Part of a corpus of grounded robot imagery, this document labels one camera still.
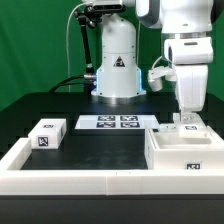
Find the white cube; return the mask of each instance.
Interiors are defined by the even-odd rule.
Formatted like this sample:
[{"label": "white cube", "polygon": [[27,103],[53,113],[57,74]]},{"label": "white cube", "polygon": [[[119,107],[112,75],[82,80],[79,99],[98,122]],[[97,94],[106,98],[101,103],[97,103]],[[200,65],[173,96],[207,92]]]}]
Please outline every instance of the white cube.
[{"label": "white cube", "polygon": [[41,119],[28,135],[31,147],[58,149],[66,131],[66,119]]}]

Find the green background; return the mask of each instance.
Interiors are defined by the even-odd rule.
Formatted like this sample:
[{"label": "green background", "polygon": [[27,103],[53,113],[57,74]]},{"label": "green background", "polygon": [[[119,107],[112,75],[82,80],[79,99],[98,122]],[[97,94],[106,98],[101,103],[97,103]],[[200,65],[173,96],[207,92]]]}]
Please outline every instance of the green background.
[{"label": "green background", "polygon": [[[0,1],[0,111],[21,96],[45,92],[67,78],[65,33],[67,20],[78,0]],[[121,16],[137,28],[134,9]],[[208,92],[224,100],[224,15],[213,26],[215,59],[209,65]],[[100,28],[88,30],[93,64],[101,64]],[[160,56],[160,30],[141,26],[139,67],[147,70]],[[71,74],[85,72],[78,22],[70,27]],[[172,91],[166,85],[165,91]],[[76,87],[73,91],[82,91]]]}]

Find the white container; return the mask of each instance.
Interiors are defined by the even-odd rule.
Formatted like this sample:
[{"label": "white container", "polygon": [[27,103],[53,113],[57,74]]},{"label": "white container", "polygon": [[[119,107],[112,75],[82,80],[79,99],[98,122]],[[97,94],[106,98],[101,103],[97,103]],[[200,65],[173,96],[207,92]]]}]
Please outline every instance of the white container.
[{"label": "white container", "polygon": [[207,127],[207,138],[180,138],[178,132],[146,129],[148,169],[224,169],[224,142]]}]

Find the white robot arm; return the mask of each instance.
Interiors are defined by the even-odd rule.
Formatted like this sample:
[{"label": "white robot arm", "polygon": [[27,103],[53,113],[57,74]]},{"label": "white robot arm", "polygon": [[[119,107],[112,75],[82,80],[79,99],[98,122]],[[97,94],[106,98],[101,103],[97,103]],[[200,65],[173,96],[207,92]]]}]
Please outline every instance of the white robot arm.
[{"label": "white robot arm", "polygon": [[117,14],[126,6],[135,6],[135,0],[94,0],[86,10],[89,19],[100,16],[102,28],[102,64],[91,92],[96,101],[129,104],[146,95],[136,65],[135,27]]},{"label": "white robot arm", "polygon": [[213,60],[208,33],[212,30],[211,15],[217,5],[223,8],[223,1],[136,0],[139,20],[148,28],[162,28],[162,56],[169,62],[170,69],[165,69],[167,73],[163,69],[149,72],[150,84],[153,86],[154,78],[168,73],[174,77],[176,98],[181,111],[181,115],[175,115],[174,120],[179,122],[177,126],[180,128],[184,128],[185,123],[191,123],[200,126],[199,129],[205,129],[200,117],[192,112],[200,111],[204,106],[207,64]]}]

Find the black table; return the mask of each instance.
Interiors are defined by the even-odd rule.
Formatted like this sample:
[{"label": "black table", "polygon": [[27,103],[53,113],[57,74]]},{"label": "black table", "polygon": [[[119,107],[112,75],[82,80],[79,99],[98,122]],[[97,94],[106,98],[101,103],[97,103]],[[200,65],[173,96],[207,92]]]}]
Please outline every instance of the black table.
[{"label": "black table", "polygon": [[[83,93],[28,94],[0,113],[3,156],[41,118],[66,118],[54,151],[34,150],[22,169],[146,169],[144,130],[75,130],[79,115],[155,115],[172,122],[172,93],[144,102],[108,105]],[[206,96],[201,118],[224,138],[224,102]],[[0,223],[223,223],[223,195],[0,196]]]}]

